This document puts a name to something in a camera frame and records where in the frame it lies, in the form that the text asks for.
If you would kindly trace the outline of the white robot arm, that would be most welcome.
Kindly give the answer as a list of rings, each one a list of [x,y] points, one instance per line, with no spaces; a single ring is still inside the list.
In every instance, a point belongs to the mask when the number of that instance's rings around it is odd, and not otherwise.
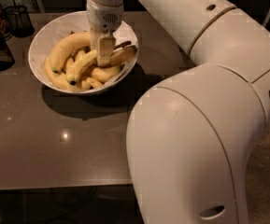
[[[270,33],[227,0],[138,0],[193,62],[135,104],[127,157],[144,224],[249,224],[246,167],[270,127]],[[87,0],[91,27],[122,0]]]

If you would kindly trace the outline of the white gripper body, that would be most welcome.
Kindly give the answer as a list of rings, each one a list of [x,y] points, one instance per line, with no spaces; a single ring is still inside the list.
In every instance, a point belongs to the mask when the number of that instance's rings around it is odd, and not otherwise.
[[[106,6],[93,0],[87,0],[87,18],[90,24],[91,46],[98,49],[101,38],[112,37],[121,26],[123,5]]]

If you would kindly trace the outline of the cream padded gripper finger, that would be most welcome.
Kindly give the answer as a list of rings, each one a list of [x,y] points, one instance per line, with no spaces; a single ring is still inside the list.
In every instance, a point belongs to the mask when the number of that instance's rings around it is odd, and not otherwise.
[[[116,45],[113,35],[101,34],[97,39],[97,64],[101,67],[109,64],[111,55]]]

